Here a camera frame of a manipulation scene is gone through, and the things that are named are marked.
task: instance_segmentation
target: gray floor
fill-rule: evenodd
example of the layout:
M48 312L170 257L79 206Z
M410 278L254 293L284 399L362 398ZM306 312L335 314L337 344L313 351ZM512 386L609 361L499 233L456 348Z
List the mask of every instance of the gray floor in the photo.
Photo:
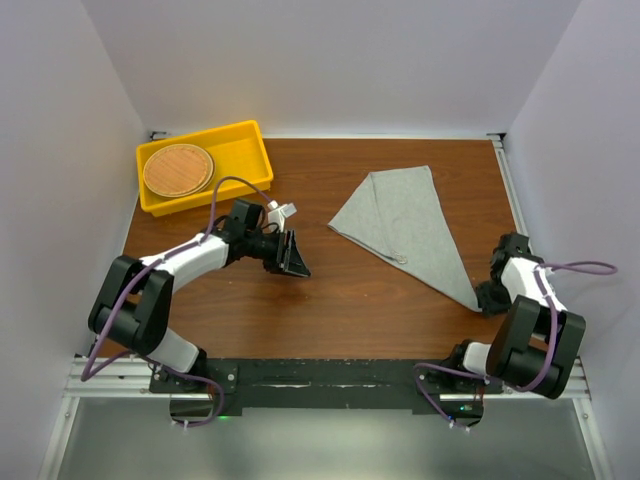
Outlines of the gray floor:
M470 435L407 411L247 410L184 432L168 400L84 399L61 479L590 479L571 401L493 400Z

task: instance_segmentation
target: folded cloth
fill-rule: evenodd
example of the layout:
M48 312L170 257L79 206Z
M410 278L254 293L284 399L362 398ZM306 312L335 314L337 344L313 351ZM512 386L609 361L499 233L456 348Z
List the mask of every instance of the folded cloth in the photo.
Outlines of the folded cloth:
M370 173L329 227L470 310L479 311L429 167Z

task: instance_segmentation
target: wooden table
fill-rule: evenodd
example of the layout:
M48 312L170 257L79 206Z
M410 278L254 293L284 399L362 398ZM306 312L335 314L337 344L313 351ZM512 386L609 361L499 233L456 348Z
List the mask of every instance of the wooden table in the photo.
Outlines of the wooden table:
M212 357L439 358L465 338L490 342L485 319L327 227L371 171L428 165L472 284L488 278L501 234L515 229L490 141L265 140L269 194L295 202L287 221L312 271L272 275L243 259L173 297L170 326ZM249 197L259 201L258 195ZM220 214L231 202L218 205ZM154 218L138 206L125 253L158 253L206 226L209 208ZM102 354L119 347L106 345Z

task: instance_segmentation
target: round coaster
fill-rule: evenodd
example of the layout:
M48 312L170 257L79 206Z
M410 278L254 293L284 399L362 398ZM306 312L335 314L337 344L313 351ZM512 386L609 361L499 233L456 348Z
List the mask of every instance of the round coaster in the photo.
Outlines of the round coaster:
M163 197L196 193L211 180L214 163L206 150L195 145L169 145L151 155L144 166L144 183Z

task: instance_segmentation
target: metal frame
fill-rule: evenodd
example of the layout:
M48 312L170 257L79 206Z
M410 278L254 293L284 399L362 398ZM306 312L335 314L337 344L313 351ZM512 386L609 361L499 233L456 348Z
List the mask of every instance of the metal frame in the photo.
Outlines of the metal frame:
M527 235L527 228L514 189L509 162L502 140L498 135L489 135L488 138L493 142L516 229L519 233ZM146 362L139 358L119 359L109 368L99 372L88 383L80 381L80 374L85 364L86 359L84 358L76 358L72 364L67 385L63 392L62 405L38 476L39 480L54 480L58 477L81 398L205 399L207 397L206 394L151 394L149 392L151 370ZM485 398L545 400L538 395L519 393L510 388L505 388L501 394L487 395ZM567 388L560 398L573 400L576 416L596 479L607 480L613 478L611 465L594 418L586 374L580 359L576 360ZM470 397L468 395L441 395L440 399L442 401L456 401L467 400Z

